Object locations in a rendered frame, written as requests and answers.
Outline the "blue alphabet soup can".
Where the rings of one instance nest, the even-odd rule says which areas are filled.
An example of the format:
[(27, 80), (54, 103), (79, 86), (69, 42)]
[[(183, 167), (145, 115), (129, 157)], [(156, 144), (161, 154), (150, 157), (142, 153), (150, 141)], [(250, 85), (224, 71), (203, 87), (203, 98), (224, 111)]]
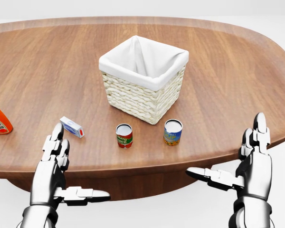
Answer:
[(164, 124), (164, 142), (169, 146), (179, 144), (183, 125), (179, 120), (169, 119)]

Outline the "white lined wicker basket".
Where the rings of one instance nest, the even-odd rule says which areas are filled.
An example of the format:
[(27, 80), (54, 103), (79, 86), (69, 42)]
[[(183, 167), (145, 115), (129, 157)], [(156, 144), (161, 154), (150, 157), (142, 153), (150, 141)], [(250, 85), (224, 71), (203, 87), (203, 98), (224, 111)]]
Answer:
[(155, 125), (180, 95), (187, 50), (133, 36), (99, 58), (108, 102)]

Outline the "white blue cream cheese box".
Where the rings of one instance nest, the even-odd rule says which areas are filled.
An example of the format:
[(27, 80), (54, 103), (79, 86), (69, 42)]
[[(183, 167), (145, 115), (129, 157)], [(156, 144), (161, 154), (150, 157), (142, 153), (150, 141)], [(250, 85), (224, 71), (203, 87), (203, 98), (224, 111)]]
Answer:
[(68, 119), (65, 116), (61, 117), (59, 120), (62, 123), (65, 130), (67, 130), (68, 132), (72, 133), (73, 135), (79, 138), (84, 137), (85, 133), (82, 126)]

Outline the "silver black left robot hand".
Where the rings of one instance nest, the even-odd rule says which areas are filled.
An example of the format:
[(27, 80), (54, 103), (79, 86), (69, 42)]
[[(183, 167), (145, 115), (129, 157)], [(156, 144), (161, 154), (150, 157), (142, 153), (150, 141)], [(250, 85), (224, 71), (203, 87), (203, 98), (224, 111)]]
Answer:
[(89, 202), (109, 201), (108, 192), (83, 189), (80, 186), (66, 187), (65, 171), (69, 166), (70, 144), (63, 139), (64, 127), (57, 123), (51, 135), (46, 137), (43, 155), (37, 164), (30, 195), (30, 205), (50, 206), (56, 209), (59, 203), (68, 206), (85, 206)]

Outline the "red tomato sauce can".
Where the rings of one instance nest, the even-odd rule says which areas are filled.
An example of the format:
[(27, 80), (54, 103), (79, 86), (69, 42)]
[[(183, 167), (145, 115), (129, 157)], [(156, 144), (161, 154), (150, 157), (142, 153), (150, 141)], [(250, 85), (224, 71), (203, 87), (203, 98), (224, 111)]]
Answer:
[(116, 137), (118, 146), (123, 149), (128, 149), (133, 144), (133, 130), (129, 124), (119, 124), (116, 127)]

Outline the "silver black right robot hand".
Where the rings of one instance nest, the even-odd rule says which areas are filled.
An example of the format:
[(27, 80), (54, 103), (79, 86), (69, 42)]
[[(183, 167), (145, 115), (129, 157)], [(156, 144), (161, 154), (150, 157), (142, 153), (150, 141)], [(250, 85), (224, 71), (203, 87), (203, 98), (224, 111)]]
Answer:
[(270, 143), (265, 115), (259, 112), (253, 127), (243, 133), (238, 150), (241, 162), (234, 175), (228, 171), (199, 167), (189, 167), (186, 174), (220, 190), (234, 189), (239, 198), (249, 196), (267, 201), (272, 181), (272, 159), (267, 151)]

